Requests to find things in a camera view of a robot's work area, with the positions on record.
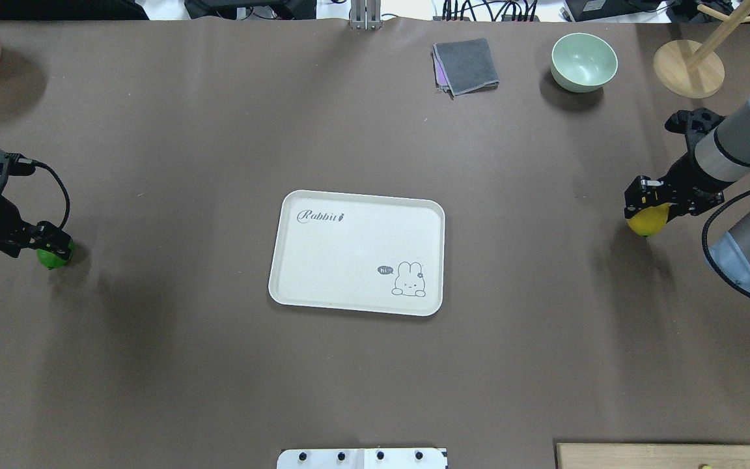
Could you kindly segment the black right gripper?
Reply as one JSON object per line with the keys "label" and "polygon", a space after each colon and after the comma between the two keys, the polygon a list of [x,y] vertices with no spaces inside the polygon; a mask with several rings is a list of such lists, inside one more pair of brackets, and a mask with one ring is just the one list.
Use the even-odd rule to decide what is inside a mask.
{"label": "black right gripper", "polygon": [[638,175],[623,192],[623,214],[626,220],[646,208],[662,205],[669,201],[669,219],[679,216],[699,216],[724,201],[721,195],[727,189],[727,182],[709,175],[697,163],[692,152],[686,152],[669,171],[659,179]]}

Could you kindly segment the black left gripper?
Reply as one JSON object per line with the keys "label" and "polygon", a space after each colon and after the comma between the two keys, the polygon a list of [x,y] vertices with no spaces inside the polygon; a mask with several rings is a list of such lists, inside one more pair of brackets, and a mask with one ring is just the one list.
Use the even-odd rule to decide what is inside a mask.
{"label": "black left gripper", "polygon": [[49,221],[30,226],[21,219],[17,207],[0,196],[0,252],[18,256],[22,249],[30,248],[56,256],[72,256],[74,241],[61,228]]}

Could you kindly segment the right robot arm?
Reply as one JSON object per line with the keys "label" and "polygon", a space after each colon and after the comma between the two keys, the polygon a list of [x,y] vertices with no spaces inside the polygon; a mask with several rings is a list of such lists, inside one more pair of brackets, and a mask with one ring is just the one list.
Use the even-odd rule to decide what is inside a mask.
{"label": "right robot arm", "polygon": [[623,193],[637,235],[657,234],[680,216],[708,213],[701,231],[706,264],[750,299],[750,97],[730,115],[679,110],[665,128],[681,134],[685,154],[660,178],[639,175]]}

